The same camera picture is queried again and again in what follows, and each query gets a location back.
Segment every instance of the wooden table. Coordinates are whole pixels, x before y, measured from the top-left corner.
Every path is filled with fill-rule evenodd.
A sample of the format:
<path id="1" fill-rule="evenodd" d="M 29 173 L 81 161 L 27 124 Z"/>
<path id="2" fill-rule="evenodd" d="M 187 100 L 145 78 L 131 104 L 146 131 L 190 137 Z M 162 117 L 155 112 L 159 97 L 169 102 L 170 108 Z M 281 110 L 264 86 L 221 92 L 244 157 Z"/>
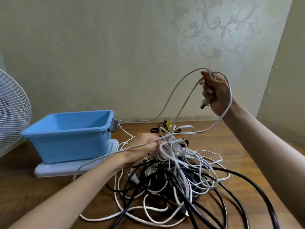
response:
<path id="1" fill-rule="evenodd" d="M 202 130 L 211 125 L 212 121 L 178 123 L 178 125 L 186 124 L 193 125 L 196 130 Z M 122 125 L 122 127 L 132 135 L 148 132 L 152 127 L 156 126 L 157 123 Z M 112 134 L 112 138 L 117 139 L 119 142 L 123 142 L 129 139 L 129 136 L 118 129 L 117 132 Z M 253 160 L 224 123 L 219 123 L 215 128 L 206 133 L 192 136 L 189 139 L 189 147 L 193 150 L 204 149 L 219 153 L 223 157 L 222 164 L 227 169 L 246 175 L 264 190 L 275 208 L 281 229 L 301 228 L 273 192 Z M 71 182 L 71 176 L 51 178 L 34 177 L 33 171 L 40 162 L 41 159 L 30 142 L 21 144 L 19 147 L 0 158 L 0 228 L 9 227 L 25 213 Z M 259 194 L 250 184 L 235 176 L 232 176 L 229 180 L 225 181 L 224 184 L 244 205 L 252 229 L 272 228 L 267 208 Z M 229 228 L 243 228 L 242 219 L 236 206 L 231 202 L 231 198 L 227 197 L 228 195 L 220 188 L 219 190 L 223 193 L 227 204 Z M 213 194 L 201 196 L 199 202 L 222 221 L 220 207 L 214 200 Z M 104 187 L 85 209 L 84 215 L 88 218 L 100 218 L 116 212 L 118 212 L 118 207 L 114 202 L 113 193 Z M 139 211 L 135 213 L 145 218 L 145 215 L 143 215 L 142 212 Z M 72 228 L 108 228 L 114 221 L 115 219 L 89 223 L 77 219 Z M 200 228 L 207 228 L 199 220 L 197 222 Z M 150 227 L 124 217 L 117 228 L 135 229 Z M 175 228 L 192 228 L 192 225 L 190 220 L 186 219 Z"/>

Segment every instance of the fan grille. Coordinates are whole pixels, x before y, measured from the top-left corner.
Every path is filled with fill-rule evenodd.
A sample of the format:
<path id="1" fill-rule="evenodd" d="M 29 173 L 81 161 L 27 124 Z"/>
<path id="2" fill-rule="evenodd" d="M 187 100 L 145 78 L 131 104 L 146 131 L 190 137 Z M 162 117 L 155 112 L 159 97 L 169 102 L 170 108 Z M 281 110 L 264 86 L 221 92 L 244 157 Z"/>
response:
<path id="1" fill-rule="evenodd" d="M 20 85 L 0 69 L 0 152 L 20 138 L 29 126 L 31 105 Z"/>

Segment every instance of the gray latch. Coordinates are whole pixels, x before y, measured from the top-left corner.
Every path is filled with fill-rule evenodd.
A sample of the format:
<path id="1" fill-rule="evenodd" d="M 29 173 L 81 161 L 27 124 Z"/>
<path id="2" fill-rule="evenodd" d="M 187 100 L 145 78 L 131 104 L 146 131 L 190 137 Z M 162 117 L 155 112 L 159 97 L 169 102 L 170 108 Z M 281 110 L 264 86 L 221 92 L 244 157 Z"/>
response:
<path id="1" fill-rule="evenodd" d="M 110 128 L 108 129 L 108 131 L 115 132 L 118 126 L 119 126 L 119 121 L 118 120 L 113 120 L 111 122 L 111 125 L 110 125 Z"/>

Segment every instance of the gray wall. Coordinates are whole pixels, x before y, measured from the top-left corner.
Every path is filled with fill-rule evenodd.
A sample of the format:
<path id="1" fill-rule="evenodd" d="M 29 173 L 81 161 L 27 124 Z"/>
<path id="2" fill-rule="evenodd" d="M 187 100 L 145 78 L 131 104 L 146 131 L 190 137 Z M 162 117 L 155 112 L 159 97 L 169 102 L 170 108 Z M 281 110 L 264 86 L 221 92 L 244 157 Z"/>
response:
<path id="1" fill-rule="evenodd" d="M 225 73 L 257 115 L 292 0 L 1 0 L 0 50 L 27 92 L 32 122 L 64 111 L 112 109 L 150 119 L 189 71 Z M 200 74 L 161 119 L 172 120 Z M 201 88 L 180 120 L 211 120 Z"/>
<path id="2" fill-rule="evenodd" d="M 257 119 L 305 148 L 305 0 L 293 0 Z"/>

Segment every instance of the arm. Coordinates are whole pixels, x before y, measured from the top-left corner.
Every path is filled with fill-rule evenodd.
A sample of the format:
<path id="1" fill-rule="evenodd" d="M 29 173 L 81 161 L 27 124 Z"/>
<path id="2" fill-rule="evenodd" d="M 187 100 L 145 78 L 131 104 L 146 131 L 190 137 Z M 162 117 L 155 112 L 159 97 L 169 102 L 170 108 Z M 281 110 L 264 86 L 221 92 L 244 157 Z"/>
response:
<path id="1" fill-rule="evenodd" d="M 142 133 L 132 139 L 131 147 L 159 138 L 157 134 Z M 9 229 L 68 229 L 106 182 L 126 164 L 133 163 L 155 150 L 156 142 L 132 151 L 124 151 L 107 158 L 77 180 L 48 198 Z"/>
<path id="2" fill-rule="evenodd" d="M 228 106 L 228 88 L 220 74 L 203 73 L 203 95 L 212 98 L 211 108 L 221 115 Z M 209 94 L 215 88 L 216 97 Z M 267 181 L 299 223 L 305 227 L 305 157 L 292 148 L 233 100 L 223 121 L 254 160 Z"/>

